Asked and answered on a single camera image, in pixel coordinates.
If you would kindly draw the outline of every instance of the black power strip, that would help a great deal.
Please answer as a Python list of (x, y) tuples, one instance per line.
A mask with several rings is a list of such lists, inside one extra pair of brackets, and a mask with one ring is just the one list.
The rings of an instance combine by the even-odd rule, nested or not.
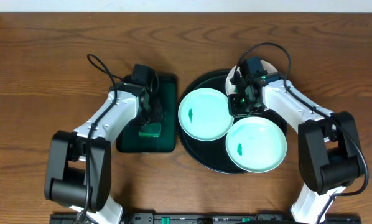
[[(50, 224), (74, 224), (77, 221), (74, 214), (52, 214)], [(260, 213), (258, 215), (153, 215), (152, 213), (132, 213), (124, 216), (121, 224), (291, 224), (281, 214)], [(358, 216), (327, 215), (322, 224), (361, 224)]]

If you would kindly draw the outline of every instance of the green food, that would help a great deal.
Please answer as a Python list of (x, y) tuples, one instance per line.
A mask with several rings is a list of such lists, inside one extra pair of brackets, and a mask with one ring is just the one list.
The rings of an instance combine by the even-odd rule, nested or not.
[(190, 118), (190, 122), (192, 123), (193, 122), (193, 110), (192, 109), (188, 111), (188, 117)]
[(240, 144), (238, 144), (238, 147), (237, 147), (237, 153), (239, 154), (239, 155), (243, 155), (243, 147), (241, 147), (241, 143)]

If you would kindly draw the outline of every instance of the black round tray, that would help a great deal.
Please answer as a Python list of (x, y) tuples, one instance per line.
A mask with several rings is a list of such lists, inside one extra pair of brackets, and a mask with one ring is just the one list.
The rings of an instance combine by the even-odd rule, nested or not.
[[(196, 79), (190, 86), (186, 88), (177, 105), (177, 112), (179, 110), (179, 104), (183, 98), (191, 91), (199, 88), (213, 88), (226, 94), (225, 82), (230, 70), (218, 70), (207, 73), (200, 78)], [(287, 123), (273, 110), (267, 110), (262, 115), (263, 118), (269, 119), (277, 124), (283, 131), (284, 135), (287, 132)], [(226, 151), (225, 141), (226, 135), (222, 138), (214, 141), (199, 141), (190, 137), (180, 127), (179, 119), (177, 119), (176, 126), (177, 134), (180, 142), (186, 149), (186, 151), (203, 166), (226, 174), (242, 174), (246, 171), (240, 169), (233, 161), (229, 158)]]

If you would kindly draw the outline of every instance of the light blue bowl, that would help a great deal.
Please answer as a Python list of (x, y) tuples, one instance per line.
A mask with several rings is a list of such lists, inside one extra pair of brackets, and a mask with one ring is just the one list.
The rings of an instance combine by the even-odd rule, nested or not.
[(267, 172), (286, 156), (287, 141), (281, 129), (266, 118), (249, 117), (236, 122), (226, 136), (230, 159), (248, 172)]
[(182, 129), (200, 141), (221, 138), (234, 121), (229, 115), (228, 98), (211, 88), (200, 88), (186, 95), (179, 104), (178, 119)]

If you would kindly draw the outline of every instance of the green connector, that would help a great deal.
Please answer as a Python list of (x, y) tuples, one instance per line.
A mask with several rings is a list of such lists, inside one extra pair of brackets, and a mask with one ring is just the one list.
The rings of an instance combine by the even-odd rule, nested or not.
[(159, 137), (161, 134), (161, 123), (150, 123), (141, 127), (139, 137)]
[(161, 218), (161, 224), (169, 224), (169, 217), (162, 217)]

